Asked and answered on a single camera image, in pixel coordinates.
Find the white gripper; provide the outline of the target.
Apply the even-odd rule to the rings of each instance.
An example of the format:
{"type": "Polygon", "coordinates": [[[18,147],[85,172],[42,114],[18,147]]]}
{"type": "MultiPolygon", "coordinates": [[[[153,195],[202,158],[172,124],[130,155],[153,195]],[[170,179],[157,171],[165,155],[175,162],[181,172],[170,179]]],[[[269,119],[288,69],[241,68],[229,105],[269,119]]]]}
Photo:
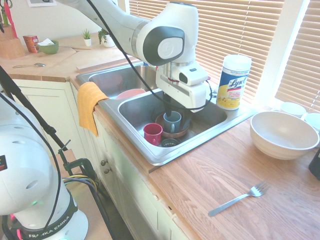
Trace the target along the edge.
{"type": "Polygon", "coordinates": [[[156,86],[163,91],[163,104],[167,117],[172,114],[171,99],[186,108],[181,119],[182,129],[189,126],[192,112],[198,112],[205,107],[207,88],[203,83],[193,86],[188,86],[183,82],[175,84],[164,75],[164,69],[158,67],[156,69],[156,86]]]}

